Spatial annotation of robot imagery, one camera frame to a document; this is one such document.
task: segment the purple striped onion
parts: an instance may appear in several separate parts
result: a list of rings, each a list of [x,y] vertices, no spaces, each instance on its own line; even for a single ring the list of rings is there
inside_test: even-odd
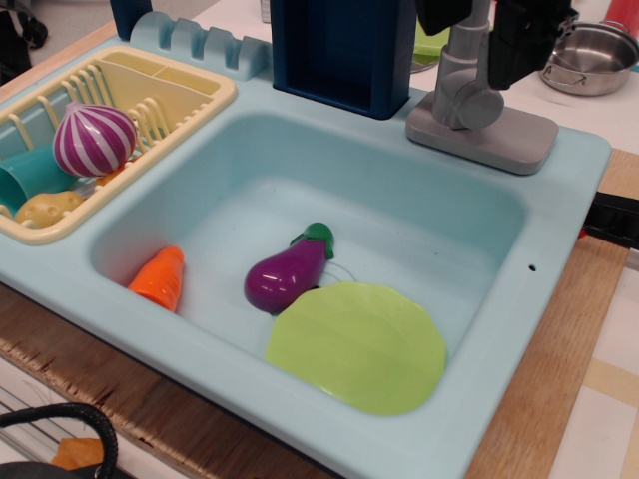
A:
[[[56,162],[76,177],[104,177],[129,159],[136,127],[113,107],[71,102],[53,139]]]

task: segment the faucet base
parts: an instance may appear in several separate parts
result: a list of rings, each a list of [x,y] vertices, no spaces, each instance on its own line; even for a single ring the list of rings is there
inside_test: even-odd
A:
[[[517,175],[536,173],[559,132],[552,120],[508,107],[486,128],[452,130],[432,117],[433,97],[434,93],[427,94],[408,114],[408,138],[499,170]]]

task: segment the black cable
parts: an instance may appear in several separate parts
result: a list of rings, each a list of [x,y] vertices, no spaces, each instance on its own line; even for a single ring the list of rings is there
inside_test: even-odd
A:
[[[9,412],[0,415],[0,428],[53,417],[81,420],[98,433],[104,446],[104,458],[95,477],[96,479],[111,477],[118,461],[118,439],[107,416],[90,404],[69,402]]]

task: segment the sink basin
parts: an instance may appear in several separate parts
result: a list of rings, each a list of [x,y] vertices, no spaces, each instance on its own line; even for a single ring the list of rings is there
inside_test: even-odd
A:
[[[274,90],[269,69],[237,89],[67,236],[0,235],[0,279],[341,475],[462,476],[610,146],[562,128],[541,171],[517,177],[410,142],[423,92],[382,122]],[[446,368],[418,408],[366,414],[264,360],[274,319],[244,298],[245,275],[315,222],[335,237],[320,286],[390,286],[442,335]],[[186,259],[176,313],[125,288],[168,244]]]
[[[525,219],[514,192],[264,112],[225,123],[101,225],[92,260],[127,285],[159,241],[178,244],[187,262],[178,315],[262,358],[273,318],[245,300],[245,276],[321,221],[336,237],[324,282],[397,289],[431,312],[452,357]]]

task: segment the yellow potato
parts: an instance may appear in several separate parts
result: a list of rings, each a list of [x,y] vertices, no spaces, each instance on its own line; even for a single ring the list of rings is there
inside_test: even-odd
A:
[[[16,222],[31,220],[38,228],[49,227],[61,220],[64,212],[70,212],[83,201],[74,192],[41,193],[20,207],[16,213]]]

